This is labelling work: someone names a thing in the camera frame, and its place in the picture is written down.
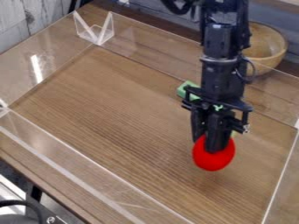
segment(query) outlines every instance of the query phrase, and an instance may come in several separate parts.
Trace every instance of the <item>bowl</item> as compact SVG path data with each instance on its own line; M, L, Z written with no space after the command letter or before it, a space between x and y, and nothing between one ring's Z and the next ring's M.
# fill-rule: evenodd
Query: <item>bowl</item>
M244 55L256 65L256 75L261 75L276 68L281 62L286 51L286 41L282 34L264 24L250 22L249 30L252 32L250 47L244 50ZM250 66L248 66L248 74L252 74Z

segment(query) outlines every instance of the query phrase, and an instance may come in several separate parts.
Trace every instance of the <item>red ball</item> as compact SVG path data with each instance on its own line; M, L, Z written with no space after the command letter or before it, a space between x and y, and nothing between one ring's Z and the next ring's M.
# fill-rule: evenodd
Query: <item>red ball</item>
M205 171L214 172L221 170L230 162L234 156L234 143L232 138L228 140L228 146L216 153L205 151L205 136L202 135L192 148L192 159L194 164Z

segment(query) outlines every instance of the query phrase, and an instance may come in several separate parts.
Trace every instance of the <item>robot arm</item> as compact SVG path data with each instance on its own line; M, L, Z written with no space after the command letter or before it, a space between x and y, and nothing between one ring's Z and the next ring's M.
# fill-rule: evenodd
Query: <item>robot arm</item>
M201 144L197 146L209 154L212 164L218 162L218 152L226 149L232 141L232 131L241 134L248 132L248 113L252 107L241 101L245 84L252 81L246 76L248 64L253 67L241 53L249 48L248 0L185 0L180 9L172 0L161 1L176 14L186 13L193 4L200 4L200 87L184 89L181 106L190 111L194 150L196 144ZM192 101L190 95L200 99ZM216 171L232 158L221 161L218 166L212 165L212 168L201 165L200 157L193 159L200 168Z

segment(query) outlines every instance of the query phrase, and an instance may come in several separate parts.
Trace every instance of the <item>wooden bowl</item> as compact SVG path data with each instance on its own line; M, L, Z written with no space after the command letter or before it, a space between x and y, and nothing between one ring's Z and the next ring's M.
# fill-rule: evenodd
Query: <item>wooden bowl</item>
M281 33L264 24L249 23L249 29L252 32L250 47L244 54L252 62L256 62L257 75L261 75L268 73L281 62L286 51L286 41Z

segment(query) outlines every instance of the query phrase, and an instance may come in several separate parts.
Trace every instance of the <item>wooden table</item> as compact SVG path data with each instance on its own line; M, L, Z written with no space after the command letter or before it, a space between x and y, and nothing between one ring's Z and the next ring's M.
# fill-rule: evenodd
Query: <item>wooden table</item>
M84 11L100 15L100 5L105 4L93 3ZM66 17L56 25L61 23L66 28L72 21ZM296 129L288 120L277 122L254 113L249 135L236 136L237 155L230 166L216 173L201 171L192 163L189 112L174 95L180 84L148 66L90 46L10 109L190 222L260 223ZM249 90L249 94L254 102L257 92ZM274 107L278 105L285 106L276 101ZM1 159L86 222L132 223L96 199L84 184L77 185L74 178L3 134L0 137ZM80 159L69 161L64 152L52 155L54 145L38 137L30 140L49 158L72 165L90 187L105 184Z

